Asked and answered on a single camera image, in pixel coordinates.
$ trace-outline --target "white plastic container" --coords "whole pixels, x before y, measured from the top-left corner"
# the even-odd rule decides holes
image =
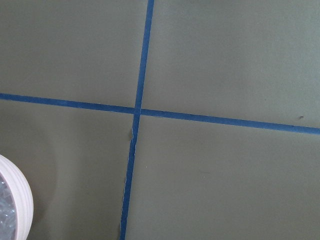
[[[30,186],[19,168],[2,155],[0,155],[0,177],[9,189],[15,207],[16,226],[13,239],[26,240],[34,214]]]

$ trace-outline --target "gray painted surface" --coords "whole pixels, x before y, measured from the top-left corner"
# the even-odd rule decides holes
[[[29,181],[28,240],[117,240],[132,116],[0,102],[0,153]]]
[[[318,0],[155,1],[143,107],[319,128],[319,22]]]
[[[0,91],[134,106],[146,0],[0,3]]]
[[[127,240],[320,238],[320,139],[144,116]]]
[[[134,106],[147,0],[0,3],[0,93]],[[143,107],[320,127],[320,2],[155,0]],[[0,101],[28,240],[116,240],[132,115]],[[142,117],[126,240],[320,239],[319,137]]]

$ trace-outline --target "blue tape line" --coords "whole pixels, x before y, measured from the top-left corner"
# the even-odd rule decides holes
[[[22,96],[14,94],[0,93],[0,99],[2,100],[11,100],[17,102],[33,103],[33,104],[46,104],[53,106],[62,106],[70,107],[77,109],[90,109],[90,110],[99,110],[115,113],[125,113],[125,114],[134,114],[135,109],[132,107],[125,106],[114,106],[114,105],[105,105],[98,103],[88,103],[88,102],[79,102],[79,101],[68,101],[44,97],[35,97],[35,96]]]
[[[89,109],[98,111],[107,111],[115,113],[125,113],[125,114],[135,114],[136,108],[125,107],[125,106],[115,106],[79,101],[69,101],[53,98],[35,97],[35,96],[23,96],[15,94],[0,93],[0,100],[10,100],[16,102],[34,103],[34,104],[45,104],[52,106],[61,106],[77,109]],[[225,124],[234,126],[243,126],[258,129],[270,129],[286,132],[295,132],[303,134],[317,134],[320,135],[320,128],[307,127],[307,126],[296,126],[296,125],[286,125],[279,123],[270,123],[262,121],[250,121],[241,119],[232,119],[225,117],[216,116],[205,116],[205,115],[194,115],[188,113],[171,112],[171,111],[160,111],[160,110],[150,110],[150,109],[138,109],[138,114],[152,117],[170,118],[170,119],[181,119],[190,120],[205,123],[214,124]]]
[[[134,106],[134,116],[133,116],[133,123],[132,123],[132,139],[130,142],[128,165],[126,170],[126,180],[125,180],[125,186],[124,186],[123,205],[122,205],[122,214],[121,214],[121,223],[120,223],[120,240],[125,240],[126,238],[127,219],[128,219],[132,178],[133,178],[134,164],[135,164],[136,144],[137,144],[138,132],[139,132],[142,98],[144,93],[144,84],[145,84],[145,76],[146,76],[153,9],[154,9],[154,0],[148,0],[146,17],[145,17],[145,25],[144,25],[141,59],[140,59],[139,77],[138,77],[135,106]]]
[[[320,135],[319,128],[307,127],[307,126],[294,126],[294,125],[286,125],[286,124],[270,123],[270,122],[262,122],[262,121],[250,121],[250,120],[232,119],[232,118],[225,118],[225,117],[194,115],[194,114],[187,114],[187,113],[149,110],[149,109],[142,109],[141,115]]]

